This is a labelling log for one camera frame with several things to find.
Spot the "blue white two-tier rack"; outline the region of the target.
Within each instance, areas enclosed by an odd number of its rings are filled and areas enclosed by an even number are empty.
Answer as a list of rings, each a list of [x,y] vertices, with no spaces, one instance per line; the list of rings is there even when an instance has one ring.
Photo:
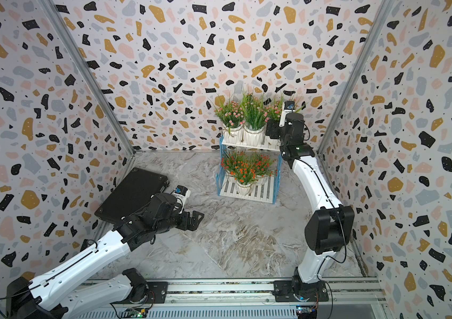
[[[276,203],[283,159],[280,143],[265,138],[258,146],[220,140],[221,161],[217,195],[254,202]]]

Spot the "black case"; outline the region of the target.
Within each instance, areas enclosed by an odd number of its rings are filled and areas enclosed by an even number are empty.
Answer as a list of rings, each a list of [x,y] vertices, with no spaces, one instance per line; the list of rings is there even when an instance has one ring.
[[[166,175],[135,167],[99,206],[95,216],[116,225],[147,205],[152,195],[164,192],[168,185]]]

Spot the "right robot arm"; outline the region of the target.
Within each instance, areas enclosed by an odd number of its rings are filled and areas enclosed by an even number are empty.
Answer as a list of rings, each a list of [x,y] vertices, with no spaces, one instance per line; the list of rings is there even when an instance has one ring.
[[[319,301],[326,291],[322,275],[328,264],[346,262],[346,258],[338,254],[347,252],[355,213],[342,204],[328,185],[314,150],[304,141],[304,129],[302,114],[284,111],[279,128],[272,131],[271,136],[279,139],[281,158],[302,184],[312,210],[304,228],[307,245],[304,258],[296,267],[288,288],[275,284],[275,296],[279,300],[307,302]]]

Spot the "red flower pot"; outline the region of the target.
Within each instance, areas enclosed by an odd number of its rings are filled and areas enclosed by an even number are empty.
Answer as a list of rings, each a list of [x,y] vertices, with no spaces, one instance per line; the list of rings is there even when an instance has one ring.
[[[256,175],[256,182],[262,186],[265,182],[268,182],[270,177],[274,174],[273,166],[275,159],[262,153],[253,153],[251,156],[252,168]]]
[[[242,171],[247,168],[247,154],[244,151],[229,150],[223,156],[221,166],[227,175],[242,176]]]

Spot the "orange flower pot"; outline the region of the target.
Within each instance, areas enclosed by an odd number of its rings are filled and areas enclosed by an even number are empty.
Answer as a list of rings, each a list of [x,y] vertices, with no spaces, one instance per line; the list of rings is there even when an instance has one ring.
[[[247,196],[252,192],[254,186],[256,186],[256,175],[252,168],[252,162],[247,162],[248,166],[242,171],[242,176],[233,177],[237,193],[240,196]]]

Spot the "pink flower pot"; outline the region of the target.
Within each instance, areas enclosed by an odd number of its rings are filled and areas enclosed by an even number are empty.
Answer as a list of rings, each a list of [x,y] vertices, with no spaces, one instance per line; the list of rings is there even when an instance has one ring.
[[[215,108],[215,115],[223,125],[223,140],[232,144],[242,142],[245,120],[240,103],[234,100],[220,100],[219,106]]]
[[[301,112],[306,107],[306,102],[301,96],[287,96],[280,95],[276,97],[268,106],[267,106],[267,116],[269,120],[273,120],[277,123],[280,122],[281,116],[283,114],[284,103],[287,101],[291,101],[295,103],[294,111]]]
[[[267,124],[267,106],[252,93],[243,95],[240,103],[244,114],[244,142],[248,146],[261,146]]]

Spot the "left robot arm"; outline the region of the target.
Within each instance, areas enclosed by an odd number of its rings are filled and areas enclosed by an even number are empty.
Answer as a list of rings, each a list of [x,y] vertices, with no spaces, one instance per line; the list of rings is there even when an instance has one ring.
[[[126,301],[154,303],[156,294],[135,268],[104,283],[81,284],[110,263],[129,255],[156,236],[173,228],[196,231],[204,218],[184,209],[186,195],[155,194],[140,210],[124,217],[102,238],[91,241],[75,257],[31,280],[23,276],[11,282],[2,298],[3,318],[77,318],[106,304]]]

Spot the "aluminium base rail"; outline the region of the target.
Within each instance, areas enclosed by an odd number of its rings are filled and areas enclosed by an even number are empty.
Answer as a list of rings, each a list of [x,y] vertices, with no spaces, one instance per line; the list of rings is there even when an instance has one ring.
[[[374,278],[332,277],[308,299],[289,279],[155,279],[139,301],[125,280],[87,280],[58,304],[64,318],[391,318]]]

